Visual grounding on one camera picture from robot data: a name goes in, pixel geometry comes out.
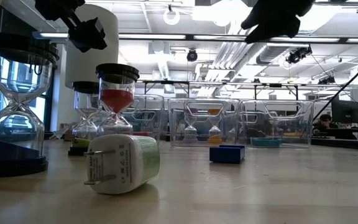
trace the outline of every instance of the black hourglass base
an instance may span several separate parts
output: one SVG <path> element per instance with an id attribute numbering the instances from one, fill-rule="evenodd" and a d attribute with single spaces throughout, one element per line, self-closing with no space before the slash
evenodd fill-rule
<path id="1" fill-rule="evenodd" d="M 48 169 L 39 151 L 0 141 L 0 177 L 35 174 Z"/>
<path id="2" fill-rule="evenodd" d="M 0 160 L 0 177 L 36 174 L 48 169 L 45 156 L 36 159 Z"/>
<path id="3" fill-rule="evenodd" d="M 86 152 L 88 152 L 88 147 L 70 147 L 67 154 L 69 156 L 84 156 Z"/>

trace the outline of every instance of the plastic bin handle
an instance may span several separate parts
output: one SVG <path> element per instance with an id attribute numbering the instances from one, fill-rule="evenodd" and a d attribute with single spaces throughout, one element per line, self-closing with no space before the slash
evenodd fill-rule
<path id="1" fill-rule="evenodd" d="M 132 109 L 133 111 L 125 111 L 125 114 L 133 114 L 138 110 L 138 107 L 140 105 L 140 98 L 136 98 L 134 99 L 134 102 L 131 104 L 131 107 L 128 109 Z"/>
<path id="2" fill-rule="evenodd" d="M 240 116 L 243 117 L 245 116 L 245 121 L 243 121 L 243 123 L 245 124 L 255 124 L 256 122 L 258 122 L 258 114 L 263 114 L 262 112 L 259 112 L 259 111 L 247 111 L 247 112 L 243 112 L 243 113 L 240 113 Z M 256 119 L 255 121 L 248 121 L 248 116 L 255 116 Z"/>
<path id="3" fill-rule="evenodd" d="M 297 106 L 298 107 L 298 111 L 296 112 L 296 115 L 294 116 L 274 116 L 273 115 L 273 111 L 269 111 L 268 106 L 269 105 L 276 105 L 276 106 Z M 300 111 L 303 111 L 303 104 L 293 104 L 293 103 L 267 103 L 265 105 L 266 108 L 266 112 L 267 114 L 271 117 L 271 118 L 285 118 L 285 119 L 297 119 L 299 118 L 300 115 Z"/>
<path id="4" fill-rule="evenodd" d="M 137 112 L 136 114 L 144 114 L 144 113 L 150 113 L 150 114 L 153 114 L 153 116 L 149 119 L 138 119 L 138 118 L 135 118 L 135 113 L 132 113 L 132 117 L 136 120 L 136 121 L 152 121 L 155 117 L 155 112 L 154 111 L 139 111 Z"/>
<path id="5" fill-rule="evenodd" d="M 208 110 L 208 112 L 210 112 L 212 114 L 208 114 L 208 115 L 206 115 L 206 114 L 193 114 L 192 109 L 190 108 L 190 105 L 207 105 L 207 106 L 216 106 L 216 107 L 206 109 L 206 110 Z M 185 113 L 189 113 L 194 117 L 198 117 L 198 118 L 216 118 L 216 117 L 221 115 L 224 106 L 221 103 L 192 103 L 192 102 L 188 102 L 188 103 L 186 103 L 185 108 L 187 108 Z"/>

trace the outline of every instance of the blue box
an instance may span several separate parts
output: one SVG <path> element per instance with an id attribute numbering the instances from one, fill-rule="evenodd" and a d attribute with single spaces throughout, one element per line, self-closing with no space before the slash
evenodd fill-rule
<path id="1" fill-rule="evenodd" d="M 209 161 L 240 164 L 246 156 L 245 146 L 222 145 L 209 149 Z"/>

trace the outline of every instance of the computer monitor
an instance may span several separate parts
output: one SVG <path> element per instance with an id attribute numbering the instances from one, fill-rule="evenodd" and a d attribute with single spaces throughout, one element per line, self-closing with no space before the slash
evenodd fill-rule
<path id="1" fill-rule="evenodd" d="M 358 124 L 358 102 L 335 99 L 331 108 L 334 122 Z"/>

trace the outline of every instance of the table surface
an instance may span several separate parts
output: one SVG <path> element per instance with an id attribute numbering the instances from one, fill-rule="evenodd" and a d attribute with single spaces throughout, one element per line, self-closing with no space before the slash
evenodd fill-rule
<path id="1" fill-rule="evenodd" d="M 0 178 L 0 223 L 358 223 L 358 151 L 248 149 L 241 165 L 161 142 L 158 177 L 124 195 L 88 186 L 85 158 L 45 143 L 46 172 Z"/>

